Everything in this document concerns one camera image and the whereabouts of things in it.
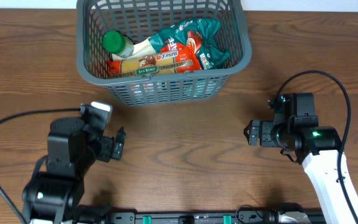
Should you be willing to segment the beige clear plastic bag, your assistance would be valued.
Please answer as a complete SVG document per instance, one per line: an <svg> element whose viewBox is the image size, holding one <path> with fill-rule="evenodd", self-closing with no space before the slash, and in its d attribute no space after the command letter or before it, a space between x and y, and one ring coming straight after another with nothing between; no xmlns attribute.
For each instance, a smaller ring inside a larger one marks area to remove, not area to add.
<svg viewBox="0 0 358 224"><path fill-rule="evenodd" d="M118 54L111 54L110 59L112 61L118 61L130 58L139 58L155 53L156 50L152 47L148 37L138 44L133 44L130 42L127 46L124 47L122 52L119 52Z"/></svg>

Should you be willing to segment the green lid jar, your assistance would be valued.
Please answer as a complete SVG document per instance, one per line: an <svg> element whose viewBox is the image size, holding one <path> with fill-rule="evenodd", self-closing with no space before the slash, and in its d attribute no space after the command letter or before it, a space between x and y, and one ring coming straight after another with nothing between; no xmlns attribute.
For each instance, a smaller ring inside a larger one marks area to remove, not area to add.
<svg viewBox="0 0 358 224"><path fill-rule="evenodd" d="M104 35L103 47L109 53L122 58L130 57L134 51L134 44L131 39L115 30Z"/></svg>

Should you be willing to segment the spaghetti pasta packet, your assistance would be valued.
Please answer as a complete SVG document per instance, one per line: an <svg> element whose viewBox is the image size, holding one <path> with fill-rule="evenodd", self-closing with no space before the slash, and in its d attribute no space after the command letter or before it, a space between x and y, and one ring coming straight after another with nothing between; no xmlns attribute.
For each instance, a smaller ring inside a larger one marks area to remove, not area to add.
<svg viewBox="0 0 358 224"><path fill-rule="evenodd" d="M201 70L201 65L191 47L159 52L142 57L108 62L109 78L169 75Z"/></svg>

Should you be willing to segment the green Nescafe coffee bag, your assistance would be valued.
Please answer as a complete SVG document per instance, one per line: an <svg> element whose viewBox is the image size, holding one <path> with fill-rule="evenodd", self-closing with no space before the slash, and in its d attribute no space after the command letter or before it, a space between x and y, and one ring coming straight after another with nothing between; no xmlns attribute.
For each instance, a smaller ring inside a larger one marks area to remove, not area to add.
<svg viewBox="0 0 358 224"><path fill-rule="evenodd" d="M219 50L214 39L220 28L217 19L192 18L163 28L149 42L156 52L187 46L194 51L203 70L220 68L230 56L229 51Z"/></svg>

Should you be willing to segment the grey plastic basket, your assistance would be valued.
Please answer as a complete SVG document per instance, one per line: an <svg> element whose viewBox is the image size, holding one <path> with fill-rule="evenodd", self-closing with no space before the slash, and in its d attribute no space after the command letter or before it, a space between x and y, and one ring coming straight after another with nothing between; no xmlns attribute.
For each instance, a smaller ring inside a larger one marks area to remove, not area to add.
<svg viewBox="0 0 358 224"><path fill-rule="evenodd" d="M207 99L219 93L230 75L245 69L252 56L247 20L240 1L87 1L78 0L77 70L87 82L103 86L127 106ZM161 29L198 18L217 19L213 39L229 57L218 68L168 75L111 78L111 54L103 47L109 31L139 43Z"/></svg>

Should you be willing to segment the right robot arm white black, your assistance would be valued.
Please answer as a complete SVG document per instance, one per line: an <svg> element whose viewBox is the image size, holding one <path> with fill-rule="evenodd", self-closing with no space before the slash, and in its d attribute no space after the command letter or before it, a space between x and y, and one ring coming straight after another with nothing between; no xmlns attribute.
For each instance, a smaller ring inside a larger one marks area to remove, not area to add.
<svg viewBox="0 0 358 224"><path fill-rule="evenodd" d="M244 128L249 145L279 147L281 154L294 152L294 163L303 169L314 190L327 223L358 221L358 196L347 169L346 157L335 128L321 127L311 93L290 93L271 101L273 120L252 120Z"/></svg>

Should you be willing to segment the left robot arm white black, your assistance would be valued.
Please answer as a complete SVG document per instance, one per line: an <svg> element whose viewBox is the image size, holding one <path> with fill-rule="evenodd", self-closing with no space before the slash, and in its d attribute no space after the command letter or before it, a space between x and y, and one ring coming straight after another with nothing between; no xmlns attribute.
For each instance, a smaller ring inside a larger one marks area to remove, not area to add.
<svg viewBox="0 0 358 224"><path fill-rule="evenodd" d="M51 123L48 154L36 163L22 193L22 214L28 223L82 221L85 211L79 202L85 192L85 174L96 161L122 157L124 129L110 138L103 132L104 124L92 124L80 117Z"/></svg>

